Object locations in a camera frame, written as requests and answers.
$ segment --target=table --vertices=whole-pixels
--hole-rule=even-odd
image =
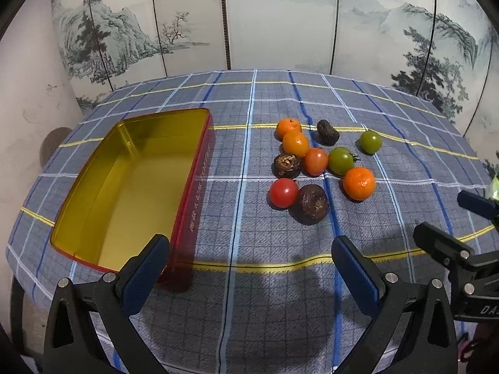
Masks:
[[[114,91],[75,128],[37,178],[13,227],[7,259],[39,307],[49,308],[61,277],[74,283],[100,277],[49,244],[64,198],[99,141],[121,119],[196,107],[213,114],[216,145],[194,283],[182,294],[155,288],[141,313],[131,318],[170,372],[330,372],[369,322],[331,261],[336,235],[348,235],[384,272],[420,283],[439,278],[447,289],[443,268],[414,244],[416,224],[431,222],[477,252],[497,249],[499,235],[490,222],[456,201],[463,188],[482,193],[490,179],[475,152],[430,103],[321,74],[189,74]],[[341,192],[338,178],[301,175],[300,186],[314,182],[326,188],[329,217],[302,226],[287,211],[271,209],[266,193],[280,145],[273,132],[285,117],[300,120],[305,129],[329,120],[340,130],[336,145],[352,151],[366,127],[381,133],[381,150],[361,155],[357,163],[376,176],[373,196],[353,203]],[[110,361],[124,370],[94,318]],[[397,339],[380,367],[393,355]]]

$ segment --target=cherry tomato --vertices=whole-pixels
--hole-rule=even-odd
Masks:
[[[381,139],[381,136],[377,132],[368,130],[362,133],[362,135],[360,136],[359,143],[360,147],[364,152],[373,155],[374,153],[376,153],[378,150],[381,149],[381,145],[383,145],[383,140]]]
[[[272,183],[269,190],[270,202],[277,208],[288,208],[298,197],[298,186],[290,178],[280,178]]]
[[[324,173],[328,163],[327,153],[320,147],[313,147],[305,155],[305,170],[316,176]]]
[[[300,159],[306,155],[310,146],[306,136],[299,132],[288,132],[283,138],[283,149],[290,155],[298,156]]]
[[[329,169],[336,175],[345,175],[351,168],[355,167],[358,157],[352,154],[346,147],[336,147],[329,153]]]

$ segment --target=wall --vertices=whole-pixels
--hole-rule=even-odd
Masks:
[[[291,69],[393,86],[465,133],[497,60],[476,0],[52,0],[52,16],[85,111],[144,79]]]
[[[0,41],[0,247],[41,172],[39,149],[57,127],[82,119],[61,64],[51,0],[26,0]],[[9,331],[12,272],[0,258],[0,323]]]

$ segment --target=dried plum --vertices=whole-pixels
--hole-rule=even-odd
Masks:
[[[301,173],[303,164],[295,155],[278,155],[272,163],[272,173],[277,178],[296,178]]]
[[[325,146],[333,146],[340,139],[340,132],[335,130],[325,119],[321,119],[317,123],[317,134],[320,142]]]
[[[300,188],[293,205],[292,215],[305,225],[315,225],[329,211],[327,196],[320,185],[309,184]]]

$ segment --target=green cherry tomato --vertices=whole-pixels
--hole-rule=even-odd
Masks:
[[[345,175],[348,170],[355,167],[357,160],[357,156],[346,147],[336,147],[328,156],[329,169],[336,175]]]
[[[368,130],[362,133],[359,143],[364,152],[373,155],[380,150],[383,140],[377,132]]]

